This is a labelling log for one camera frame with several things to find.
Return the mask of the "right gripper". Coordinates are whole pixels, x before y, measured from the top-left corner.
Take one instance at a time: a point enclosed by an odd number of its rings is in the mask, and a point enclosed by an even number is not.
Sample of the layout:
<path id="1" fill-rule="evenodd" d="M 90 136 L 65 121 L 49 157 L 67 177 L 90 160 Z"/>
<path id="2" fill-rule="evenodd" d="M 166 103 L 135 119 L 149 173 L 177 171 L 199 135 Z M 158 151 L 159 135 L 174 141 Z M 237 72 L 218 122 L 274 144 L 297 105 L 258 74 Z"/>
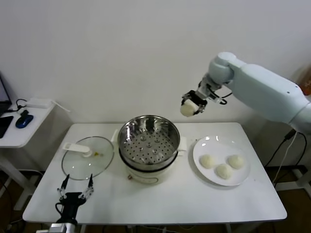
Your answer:
<path id="1" fill-rule="evenodd" d="M 191 90 L 182 96 L 181 105 L 184 105 L 187 100 L 192 101 L 196 106 L 194 115 L 205 111 L 209 100 L 215 101 L 215 93 L 212 91 L 211 85 L 202 84 L 197 90 Z"/>

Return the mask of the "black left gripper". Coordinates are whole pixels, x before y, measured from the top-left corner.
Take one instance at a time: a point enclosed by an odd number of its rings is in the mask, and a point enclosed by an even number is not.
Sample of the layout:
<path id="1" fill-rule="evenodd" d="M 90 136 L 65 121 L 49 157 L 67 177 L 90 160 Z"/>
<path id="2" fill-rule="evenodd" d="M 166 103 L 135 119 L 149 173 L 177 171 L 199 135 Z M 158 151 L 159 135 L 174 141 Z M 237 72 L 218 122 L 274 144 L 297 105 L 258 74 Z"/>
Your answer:
<path id="1" fill-rule="evenodd" d="M 65 193 L 69 181 L 69 174 L 62 181 L 61 187 L 57 189 L 59 194 L 59 202 L 56 203 L 56 210 L 60 214 L 60 218 L 56 223 L 77 223 L 76 215 L 78 208 L 85 204 L 86 200 L 93 194 L 93 174 L 88 179 L 86 190 L 82 192 Z"/>

